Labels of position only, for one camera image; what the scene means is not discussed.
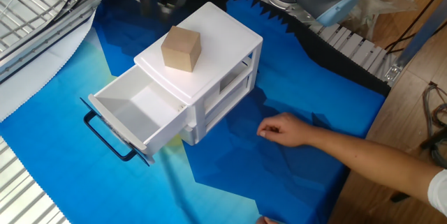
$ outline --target wooden block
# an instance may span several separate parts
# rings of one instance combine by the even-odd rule
[[[172,26],[161,45],[165,66],[193,72],[202,52],[200,33]]]

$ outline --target open drawer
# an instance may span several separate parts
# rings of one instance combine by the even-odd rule
[[[89,100],[115,135],[149,164],[154,163],[152,156],[187,125],[187,106],[138,66],[94,96],[89,95]]]

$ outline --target white cloth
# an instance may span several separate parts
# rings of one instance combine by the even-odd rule
[[[0,123],[40,91],[75,54],[94,16],[0,84]]]
[[[433,177],[428,187],[428,200],[435,209],[447,216],[447,170]]]

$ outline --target plastic bag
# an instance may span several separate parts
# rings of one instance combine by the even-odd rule
[[[414,0],[359,0],[342,25],[371,40],[380,14],[416,10]]]

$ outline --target blue fabric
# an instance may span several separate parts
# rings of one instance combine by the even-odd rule
[[[67,219],[76,223],[252,223],[253,200],[194,181],[181,140],[147,167],[118,159],[84,125],[79,97],[112,80],[102,52],[83,42],[57,75],[0,124],[0,135]],[[129,151],[98,119],[91,123]]]
[[[79,97],[112,79],[108,67],[113,75],[124,72],[135,52],[169,29],[106,5],[95,23],[105,58],[83,43],[0,124],[0,135],[72,223],[253,223],[258,211],[287,223],[325,223],[347,169],[317,149],[257,137],[257,125],[287,111],[364,137],[384,97],[316,65],[285,24],[251,5],[230,0],[227,12],[264,38],[256,88],[196,146],[174,142],[146,167],[137,158],[120,161],[84,126],[87,108]],[[92,123],[114,139],[98,120]]]
[[[256,88],[194,147],[184,145],[197,182],[256,201],[286,223],[326,223],[347,169],[312,147],[287,148],[256,136],[264,117],[292,112],[311,124],[367,134],[384,97],[315,64],[286,25],[252,0],[227,13],[264,39]]]

